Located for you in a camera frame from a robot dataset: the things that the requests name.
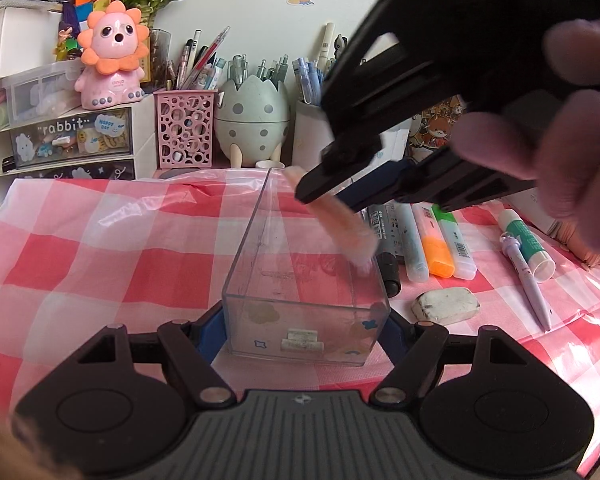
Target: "white wall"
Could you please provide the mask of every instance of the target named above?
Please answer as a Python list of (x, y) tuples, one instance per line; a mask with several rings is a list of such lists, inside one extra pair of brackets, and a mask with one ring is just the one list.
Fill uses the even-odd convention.
[[(172, 33), (171, 57), (177, 59), (184, 43), (199, 28), (209, 44), (225, 26), (229, 37), (219, 55), (230, 59), (246, 54), (254, 72), (262, 59), (289, 54), (317, 57), (322, 28), (335, 22), (337, 33), (350, 36), (375, 0), (313, 0), (312, 6), (292, 6), (288, 0), (185, 0), (158, 13), (155, 26)], [(286, 81), (293, 85), (292, 75)]]

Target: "orange lion mane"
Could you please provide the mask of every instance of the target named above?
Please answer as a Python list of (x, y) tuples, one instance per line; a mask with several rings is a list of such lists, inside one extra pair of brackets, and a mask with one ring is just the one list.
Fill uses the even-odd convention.
[[(124, 12), (136, 24), (138, 48), (130, 56), (125, 56), (121, 59), (100, 57), (96, 51), (91, 48), (91, 44), (93, 43), (93, 28), (98, 24), (105, 14), (111, 14), (112, 12)], [(144, 25), (140, 25), (141, 18), (142, 12), (140, 12), (140, 9), (126, 10), (125, 4), (119, 0), (111, 2), (105, 12), (102, 12), (101, 10), (94, 10), (87, 18), (87, 24), (89, 25), (89, 28), (78, 35), (78, 43), (80, 43), (80, 46), (84, 49), (84, 52), (82, 53), (82, 62), (85, 65), (95, 66), (96, 70), (102, 75), (110, 75), (116, 73), (118, 70), (132, 72), (133, 70), (138, 69), (140, 66), (140, 60), (149, 54), (149, 49), (143, 43), (143, 41), (149, 37), (149, 28), (145, 27)]]

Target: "metal screw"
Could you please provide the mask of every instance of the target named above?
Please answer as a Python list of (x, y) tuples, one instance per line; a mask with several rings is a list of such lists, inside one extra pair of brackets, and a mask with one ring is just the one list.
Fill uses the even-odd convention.
[(400, 388), (380, 388), (376, 391), (376, 400), (383, 404), (400, 404), (407, 398), (407, 394)]
[(231, 391), (222, 386), (212, 386), (200, 392), (200, 400), (207, 404), (222, 404), (231, 399)]

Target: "glue stick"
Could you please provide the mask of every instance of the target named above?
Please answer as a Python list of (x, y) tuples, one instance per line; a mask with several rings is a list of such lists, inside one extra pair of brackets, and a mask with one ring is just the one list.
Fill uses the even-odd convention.
[(424, 255), (427, 257), (429, 272), (440, 278), (451, 278), (456, 268), (445, 239), (442, 237), (438, 222), (431, 210), (431, 204), (427, 202), (413, 204), (411, 210), (416, 219)]
[(498, 217), (500, 229), (520, 242), (520, 252), (537, 282), (545, 282), (554, 275), (555, 262), (513, 209), (505, 209)]
[(456, 222), (456, 217), (453, 213), (445, 213), (437, 205), (432, 208), (433, 215), (438, 221), (443, 237), (445, 237), (446, 246), (451, 252), (451, 257), (454, 260), (454, 276), (461, 280), (472, 280), (478, 272), (477, 267), (469, 247), (464, 243), (464, 237)]

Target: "pink pen holder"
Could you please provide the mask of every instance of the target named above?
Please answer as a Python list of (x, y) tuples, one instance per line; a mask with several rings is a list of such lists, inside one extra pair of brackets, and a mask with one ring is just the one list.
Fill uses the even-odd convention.
[(160, 168), (210, 168), (213, 90), (154, 92)]

